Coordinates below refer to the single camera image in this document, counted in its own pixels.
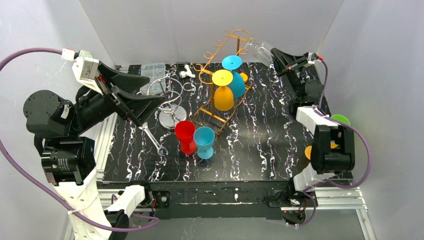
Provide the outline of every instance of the round metal base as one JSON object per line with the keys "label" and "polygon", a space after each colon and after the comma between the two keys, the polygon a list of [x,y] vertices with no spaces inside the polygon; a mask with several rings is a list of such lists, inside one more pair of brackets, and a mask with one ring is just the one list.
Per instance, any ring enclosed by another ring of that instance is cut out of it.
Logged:
{"label": "round metal base", "polygon": [[[177,107],[176,104],[172,104],[171,108]],[[175,126],[181,122],[185,121],[187,119],[187,112],[182,106],[178,106],[176,110],[173,113],[165,113],[160,112],[159,113],[159,123],[162,125],[162,127],[166,129],[174,129]]]}

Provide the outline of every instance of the wrench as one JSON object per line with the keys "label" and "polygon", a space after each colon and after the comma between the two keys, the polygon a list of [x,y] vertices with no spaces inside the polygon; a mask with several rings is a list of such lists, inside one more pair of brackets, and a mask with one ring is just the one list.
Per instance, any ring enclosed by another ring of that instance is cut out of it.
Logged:
{"label": "wrench", "polygon": [[143,125],[140,126],[139,129],[144,131],[147,134],[148,138],[150,138],[151,142],[157,148],[157,154],[159,154],[159,156],[164,157],[168,155],[168,150],[164,146],[161,146],[156,140],[156,138],[153,136],[153,134],[150,132],[149,128],[147,127],[147,122],[143,123]]}

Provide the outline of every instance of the drying rack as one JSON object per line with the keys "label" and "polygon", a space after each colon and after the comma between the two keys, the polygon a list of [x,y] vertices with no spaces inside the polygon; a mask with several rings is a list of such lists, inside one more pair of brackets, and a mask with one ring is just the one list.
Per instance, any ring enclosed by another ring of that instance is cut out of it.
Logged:
{"label": "drying rack", "polygon": [[[237,35],[237,33],[246,33],[247,37],[241,37],[239,35]],[[244,83],[244,87],[246,88],[246,91],[243,95],[243,97],[241,99],[237,99],[236,101],[238,101],[238,103],[236,104],[236,102],[234,103],[234,106],[232,107],[232,113],[230,115],[230,117],[228,117],[227,119],[224,119],[218,115],[215,114],[215,101],[214,101],[214,95],[215,95],[215,84],[212,82],[212,75],[214,74],[214,72],[207,70],[207,67],[209,66],[209,64],[212,62],[212,60],[214,59],[214,57],[217,55],[217,53],[219,53],[219,51],[223,48],[223,46],[228,42],[229,39],[234,38],[237,40],[237,51],[235,52],[235,55],[239,56],[239,55],[245,55],[247,53],[247,49],[245,48],[246,43],[251,39],[251,35],[248,31],[243,30],[243,29],[238,29],[235,31],[230,31],[230,30],[225,30],[225,32],[223,33],[223,35],[226,38],[226,40],[224,42],[217,40],[217,44],[215,44],[216,47],[218,47],[218,50],[216,50],[216,52],[214,54],[212,54],[211,52],[207,52],[205,53],[203,56],[205,59],[209,60],[206,64],[196,64],[194,66],[194,70],[199,72],[198,74],[198,78],[200,80],[200,82],[202,84],[206,84],[208,86],[210,86],[210,97],[209,100],[204,103],[194,114],[193,118],[194,118],[194,122],[196,124],[199,124],[200,126],[205,127],[205,125],[203,125],[200,121],[197,121],[197,117],[199,115],[199,112],[202,111],[205,114],[219,120],[222,125],[219,128],[219,131],[214,131],[215,134],[217,134],[218,136],[221,134],[221,132],[223,131],[224,127],[228,124],[228,122],[234,117],[234,114],[236,113],[237,108],[243,103],[243,101],[246,98],[246,94],[248,93],[248,91],[252,88],[253,83],[249,84],[249,81]],[[206,82],[202,79],[202,74],[208,74],[210,76],[209,78],[209,82]]]}

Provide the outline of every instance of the black and white marble surface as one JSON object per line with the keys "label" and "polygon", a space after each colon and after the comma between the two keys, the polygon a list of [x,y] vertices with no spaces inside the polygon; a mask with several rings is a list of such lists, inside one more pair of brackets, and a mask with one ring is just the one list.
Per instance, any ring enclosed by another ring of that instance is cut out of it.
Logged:
{"label": "black and white marble surface", "polygon": [[[183,68],[166,66],[170,74]],[[213,63],[208,69],[222,69]],[[129,67],[128,73],[139,74],[140,65]],[[301,172],[309,163],[305,148],[312,144],[311,134],[289,116],[289,102],[295,97],[289,81],[276,76],[273,68],[261,63],[243,63],[239,72],[249,76],[253,88],[247,93],[235,116],[215,139],[214,155],[210,159],[199,159],[196,154],[186,155],[173,131],[163,128],[158,119],[159,111],[148,119],[148,127],[156,139],[167,148],[169,154],[159,157],[149,137],[135,124],[117,119],[111,147],[104,171],[104,181],[287,181]],[[304,78],[317,78],[315,69],[306,69]],[[210,88],[198,78],[179,79],[191,83],[192,91],[184,91],[182,104],[187,111],[187,120],[193,121],[194,113],[210,96]],[[180,91],[176,83],[167,87]],[[329,114],[327,102],[324,110]],[[219,112],[228,117],[229,112]],[[213,127],[216,120],[200,114],[197,120]],[[342,176],[350,179],[351,174]]]}

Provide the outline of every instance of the plastic storage box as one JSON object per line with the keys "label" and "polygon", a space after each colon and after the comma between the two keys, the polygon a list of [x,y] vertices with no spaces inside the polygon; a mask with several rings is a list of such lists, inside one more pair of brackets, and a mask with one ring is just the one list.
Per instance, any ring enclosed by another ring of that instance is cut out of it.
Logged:
{"label": "plastic storage box", "polygon": [[[165,63],[163,63],[163,62],[141,65],[140,75],[149,77],[150,82],[148,84],[144,85],[143,87],[141,87],[140,92],[143,95],[147,95],[147,90],[149,89],[149,86],[153,83],[153,81],[165,77],[165,74],[166,74],[165,72],[166,72]],[[166,91],[166,82],[165,82],[165,79],[162,79],[158,82],[155,82],[151,86],[148,94],[149,95],[161,94],[162,89],[161,89],[160,84],[162,84],[163,89]]]}

